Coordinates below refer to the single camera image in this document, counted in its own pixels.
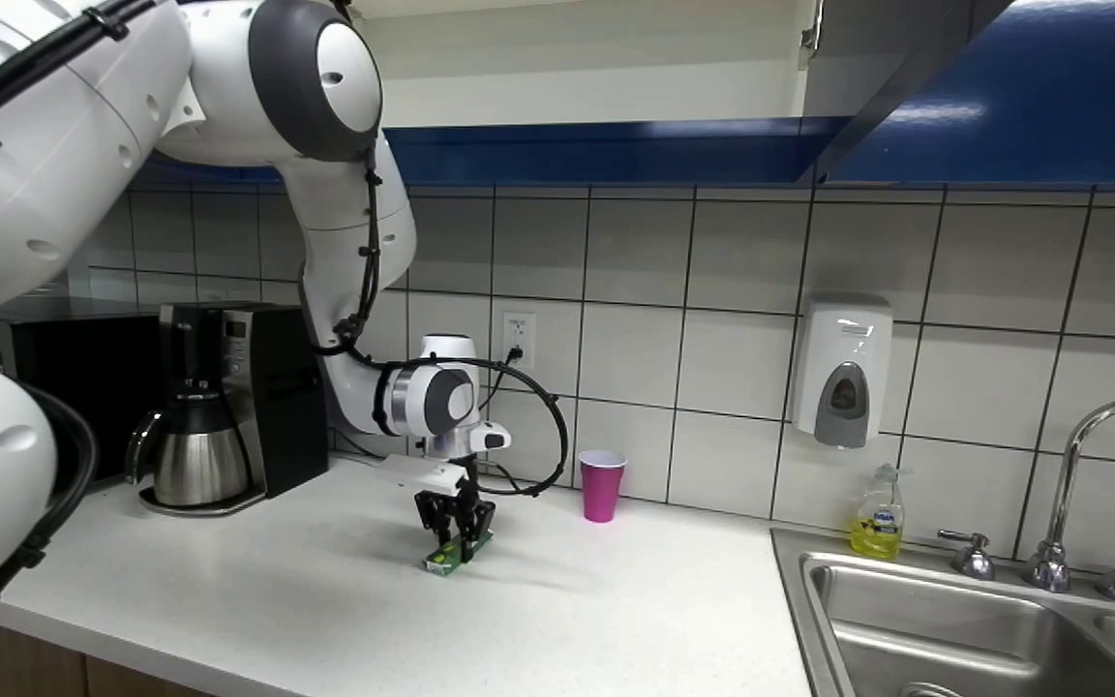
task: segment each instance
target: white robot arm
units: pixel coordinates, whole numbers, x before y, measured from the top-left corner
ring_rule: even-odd
[[[356,357],[374,287],[413,256],[364,38],[320,0],[89,6],[0,0],[0,302],[55,278],[150,150],[276,168],[301,221],[301,299],[342,420],[427,438],[452,461],[512,447],[475,410],[468,341],[435,336],[427,361],[392,368]],[[0,563],[41,517],[50,481],[41,410],[0,380]],[[488,530],[493,503],[459,478],[439,484],[421,524],[440,527],[449,563],[449,518],[468,537],[466,524]]]

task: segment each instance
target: pink cup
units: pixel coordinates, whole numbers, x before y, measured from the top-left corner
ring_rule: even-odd
[[[609,451],[582,455],[582,481],[586,481],[586,518],[612,524],[619,506],[626,461]]]

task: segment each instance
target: coffee pot handle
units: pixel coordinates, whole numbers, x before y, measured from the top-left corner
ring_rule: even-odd
[[[130,481],[144,481],[144,478],[146,478],[162,424],[168,424],[168,410],[150,410],[150,413],[130,429],[129,455],[124,455],[124,464],[129,464],[129,478],[130,478]]]

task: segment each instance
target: blue trim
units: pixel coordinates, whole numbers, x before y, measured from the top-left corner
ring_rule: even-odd
[[[409,186],[777,186],[844,120],[392,130]],[[279,186],[272,171],[150,158],[141,186]]]
[[[834,182],[1115,182],[1115,0],[1019,0]]]

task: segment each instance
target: countertop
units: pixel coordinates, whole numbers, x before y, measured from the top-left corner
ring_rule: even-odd
[[[11,581],[0,628],[235,697],[809,694],[763,524],[622,500],[591,527],[544,492],[498,500],[493,548],[430,576],[409,497],[360,461],[232,518],[110,488]]]

